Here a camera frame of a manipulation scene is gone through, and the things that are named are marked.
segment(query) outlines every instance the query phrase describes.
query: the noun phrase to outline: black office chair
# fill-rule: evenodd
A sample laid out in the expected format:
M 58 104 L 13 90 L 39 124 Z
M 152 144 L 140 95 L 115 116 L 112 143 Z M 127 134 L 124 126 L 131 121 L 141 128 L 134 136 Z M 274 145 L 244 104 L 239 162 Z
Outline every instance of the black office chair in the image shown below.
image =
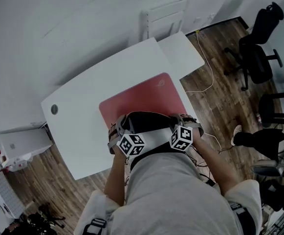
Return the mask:
M 64 225 L 60 225 L 58 224 L 56 221 L 58 220 L 65 220 L 65 217 L 62 218 L 58 218 L 58 217 L 54 217 L 51 212 L 50 212 L 50 203 L 46 203 L 44 205 L 39 206 L 39 211 L 41 212 L 42 217 L 45 219 L 45 222 L 50 224 L 51 226 L 56 226 L 58 225 L 59 227 L 61 227 L 62 229 L 65 228 Z
M 237 61 L 239 66 L 232 71 L 225 71 L 224 75 L 243 70 L 245 78 L 245 87 L 242 91 L 248 89 L 248 74 L 255 84 L 261 84 L 272 78 L 272 70 L 269 60 L 277 59 L 280 67 L 282 61 L 274 49 L 274 55 L 266 56 L 263 49 L 259 46 L 265 44 L 275 27 L 283 20 L 283 10 L 273 2 L 266 9 L 261 9 L 256 17 L 252 33 L 240 39 L 239 47 L 242 58 L 231 49 L 225 48 L 224 52 L 230 53 Z
M 284 186 L 276 180 L 260 183 L 260 197 L 263 204 L 270 206 L 275 212 L 284 210 Z

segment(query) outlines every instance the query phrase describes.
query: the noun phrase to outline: white cable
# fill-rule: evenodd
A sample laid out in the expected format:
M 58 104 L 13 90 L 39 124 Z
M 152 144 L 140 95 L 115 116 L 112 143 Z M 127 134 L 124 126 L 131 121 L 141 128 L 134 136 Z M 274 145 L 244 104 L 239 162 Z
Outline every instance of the white cable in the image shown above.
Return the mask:
M 205 161 L 199 163 L 197 166 L 200 166 L 201 164 L 207 164 Z
M 213 71 L 212 71 L 212 68 L 211 68 L 211 66 L 210 66 L 210 64 L 209 64 L 209 62 L 208 62 L 206 56 L 205 56 L 204 51 L 202 50 L 202 48 L 201 48 L 201 46 L 200 46 L 200 43 L 199 43 L 199 40 L 198 40 L 198 33 L 199 33 L 199 31 L 196 33 L 196 38 L 197 38 L 198 46 L 199 46 L 199 48 L 200 48 L 202 54 L 204 55 L 204 57 L 205 57 L 205 59 L 206 59 L 206 62 L 207 62 L 208 66 L 209 66 L 209 68 L 210 68 L 210 70 L 211 70 L 212 83 L 211 83 L 211 86 L 209 86 L 208 88 L 206 88 L 206 89 L 203 90 L 203 91 L 188 91 L 188 92 L 186 92 L 186 93 L 189 93 L 189 92 L 205 92 L 206 90 L 208 90 L 209 88 L 211 88 L 211 87 L 213 86 L 213 84 L 214 84 L 214 73 L 213 73 Z
M 219 143 L 218 139 L 217 139 L 214 135 L 208 134 L 208 133 L 206 133 L 206 132 L 205 132 L 204 134 L 209 135 L 209 136 L 211 136 L 211 137 L 214 137 L 214 138 L 217 140 L 217 142 L 218 142 L 218 144 L 219 144 L 219 146 L 220 146 L 220 151 L 222 150 L 221 144 Z

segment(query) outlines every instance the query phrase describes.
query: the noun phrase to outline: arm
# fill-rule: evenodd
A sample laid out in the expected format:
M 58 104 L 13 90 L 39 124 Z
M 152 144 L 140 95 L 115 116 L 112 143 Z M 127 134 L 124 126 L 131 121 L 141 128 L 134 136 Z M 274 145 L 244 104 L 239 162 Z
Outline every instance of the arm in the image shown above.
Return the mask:
M 204 158 L 223 196 L 239 183 L 233 168 L 200 137 L 197 129 L 193 129 L 193 146 Z
M 119 206 L 124 204 L 124 165 L 126 157 L 118 147 L 114 147 L 115 156 L 113 158 L 112 168 L 107 179 L 104 194 Z

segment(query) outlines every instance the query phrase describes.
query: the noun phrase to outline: shoe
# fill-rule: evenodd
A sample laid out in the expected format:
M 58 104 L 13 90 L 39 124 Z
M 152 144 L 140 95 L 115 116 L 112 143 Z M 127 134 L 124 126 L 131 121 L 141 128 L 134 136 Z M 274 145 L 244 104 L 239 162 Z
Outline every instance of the shoe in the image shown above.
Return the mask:
M 233 143 L 233 140 L 234 140 L 235 135 L 236 135 L 238 132 L 242 132 L 242 127 L 241 127 L 240 124 L 239 124 L 238 126 L 236 126 L 235 129 L 234 129 L 233 137 L 232 137 L 232 139 L 231 139 L 231 145 L 232 145 L 232 146 L 235 146 L 235 144 Z

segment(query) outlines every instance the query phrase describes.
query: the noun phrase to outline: white desk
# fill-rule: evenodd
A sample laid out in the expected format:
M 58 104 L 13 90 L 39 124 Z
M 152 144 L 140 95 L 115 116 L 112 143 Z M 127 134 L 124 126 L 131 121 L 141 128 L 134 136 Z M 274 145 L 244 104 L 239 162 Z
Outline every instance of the white desk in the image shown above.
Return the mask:
M 178 32 L 158 42 L 169 63 L 181 79 L 205 64 L 204 60 L 183 32 Z
M 196 117 L 179 77 L 154 38 L 105 59 L 42 102 L 54 141 L 74 179 L 112 165 L 99 103 L 163 72 L 170 75 L 187 113 Z M 56 115 L 50 110 L 53 104 L 58 106 Z

